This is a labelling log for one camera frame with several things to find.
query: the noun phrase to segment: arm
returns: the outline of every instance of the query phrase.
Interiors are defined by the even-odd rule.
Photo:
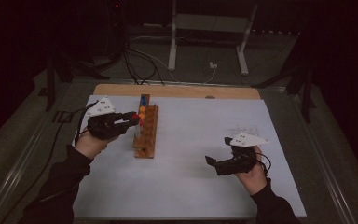
[[[92,160],[113,140],[100,140],[85,132],[75,147],[67,146],[66,160],[52,165],[48,180],[24,209],[19,223],[73,223],[72,206],[79,183],[90,173]]]
[[[257,159],[261,161],[261,150],[254,147]],[[271,189],[270,179],[265,177],[261,164],[246,173],[236,174],[257,205],[257,223],[300,223],[289,202],[278,197]]]

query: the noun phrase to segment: sleeve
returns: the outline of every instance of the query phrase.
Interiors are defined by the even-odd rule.
[[[38,196],[24,209],[20,224],[73,223],[72,208],[79,183],[90,173],[92,160],[67,146],[67,158],[54,163]]]
[[[257,205],[256,223],[300,223],[290,203],[272,191],[269,178],[267,185],[251,197]]]

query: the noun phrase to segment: dark background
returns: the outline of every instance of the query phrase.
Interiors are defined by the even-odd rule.
[[[170,1],[106,2],[125,7],[121,10],[126,15],[124,22],[130,25],[167,25],[171,21]],[[178,10],[193,10],[195,2],[178,1]],[[205,14],[240,13],[225,10],[227,1],[210,2],[216,7],[205,9]],[[76,6],[80,9],[86,4],[90,5],[90,1],[0,0],[0,127],[34,89],[33,77],[46,69],[47,46],[55,43],[80,59],[90,57],[84,47],[92,40],[83,36],[81,30],[84,26],[96,27],[90,23],[92,20],[87,23],[76,14]],[[298,35],[285,67],[301,61],[316,63],[313,83],[321,88],[358,160],[358,1],[261,1],[253,28],[256,33]],[[82,37],[74,43],[71,36]],[[118,36],[112,34],[111,50]]]

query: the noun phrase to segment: wooden stand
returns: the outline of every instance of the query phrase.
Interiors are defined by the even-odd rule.
[[[158,121],[158,106],[149,105],[150,95],[142,94],[145,97],[145,119],[141,134],[137,137],[134,135],[132,147],[135,149],[135,158],[153,159],[155,154],[156,132]]]

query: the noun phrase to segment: hand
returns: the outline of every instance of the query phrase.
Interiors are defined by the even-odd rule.
[[[86,157],[94,159],[98,154],[107,148],[107,144],[116,139],[118,139],[118,136],[112,139],[101,140],[92,136],[91,133],[87,131],[87,128],[85,128],[77,140],[75,149]]]
[[[254,146],[256,158],[261,161],[261,149]],[[250,195],[256,194],[267,185],[267,179],[263,170],[263,166],[258,162],[254,168],[246,173],[238,173],[235,176],[240,180]]]

